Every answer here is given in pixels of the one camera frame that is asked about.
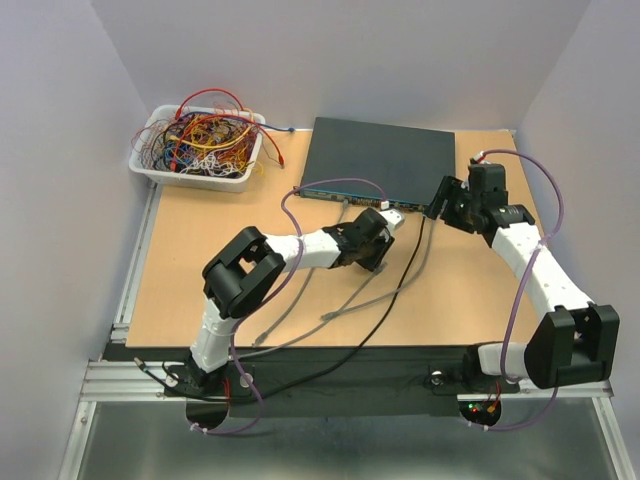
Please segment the grey ethernet cable short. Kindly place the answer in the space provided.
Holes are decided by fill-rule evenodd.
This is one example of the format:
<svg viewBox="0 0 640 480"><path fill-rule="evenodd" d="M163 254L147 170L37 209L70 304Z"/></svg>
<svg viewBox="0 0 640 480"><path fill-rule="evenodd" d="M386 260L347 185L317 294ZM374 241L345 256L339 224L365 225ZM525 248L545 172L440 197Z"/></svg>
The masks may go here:
<svg viewBox="0 0 640 480"><path fill-rule="evenodd" d="M386 268L387 263L383 262L380 266L378 266L370 275L369 277L354 291L354 293L346 300L346 302L338 309L332 312L327 312L325 314L323 314L321 316L321 321L322 322L329 322L331 320L333 320L334 318L341 316L343 314L361 309L361 308L366 308L369 305L375 304L378 301L381 301L382 299L385 298L384 295L378 296L376 298L370 299L366 302L362 302L358 305L355 305L353 307L350 307L350 304L355 300L355 298L369 285L369 283L376 277L378 276L380 273L382 273L384 271L384 269Z"/></svg>

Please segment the teal network switch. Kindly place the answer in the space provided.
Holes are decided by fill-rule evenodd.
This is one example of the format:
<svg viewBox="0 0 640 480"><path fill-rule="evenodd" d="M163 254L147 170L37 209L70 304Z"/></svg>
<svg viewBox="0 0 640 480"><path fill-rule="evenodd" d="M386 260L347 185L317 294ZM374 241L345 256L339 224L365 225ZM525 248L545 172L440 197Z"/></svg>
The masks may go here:
<svg viewBox="0 0 640 480"><path fill-rule="evenodd" d="M393 208L423 211L455 173L452 132L318 117L299 195L371 207L387 199Z"/></svg>

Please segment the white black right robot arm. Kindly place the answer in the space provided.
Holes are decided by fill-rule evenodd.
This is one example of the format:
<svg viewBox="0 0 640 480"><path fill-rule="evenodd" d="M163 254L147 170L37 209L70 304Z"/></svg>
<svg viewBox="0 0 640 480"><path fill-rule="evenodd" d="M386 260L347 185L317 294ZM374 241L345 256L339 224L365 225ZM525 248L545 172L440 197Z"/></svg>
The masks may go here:
<svg viewBox="0 0 640 480"><path fill-rule="evenodd" d="M471 346L460 366L466 387L482 390L496 376L527 379L540 389L610 377L618 313L610 305L596 304L570 279L529 210L510 203L503 166L473 163L466 180L444 177L427 216L481 235L518 279L514 301L528 299L539 321L527 343L502 340Z"/></svg>

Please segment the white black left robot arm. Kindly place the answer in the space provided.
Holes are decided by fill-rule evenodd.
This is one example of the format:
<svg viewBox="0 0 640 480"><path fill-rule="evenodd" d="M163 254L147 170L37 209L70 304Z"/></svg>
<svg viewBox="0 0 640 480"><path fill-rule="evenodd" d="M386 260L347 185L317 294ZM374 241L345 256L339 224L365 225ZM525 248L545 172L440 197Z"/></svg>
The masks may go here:
<svg viewBox="0 0 640 480"><path fill-rule="evenodd" d="M353 263L374 271L404 221L395 209L368 208L353 221L300 236L241 230L203 269L204 312L186 361L188 384L199 394L221 386L236 325L264 303L281 274Z"/></svg>

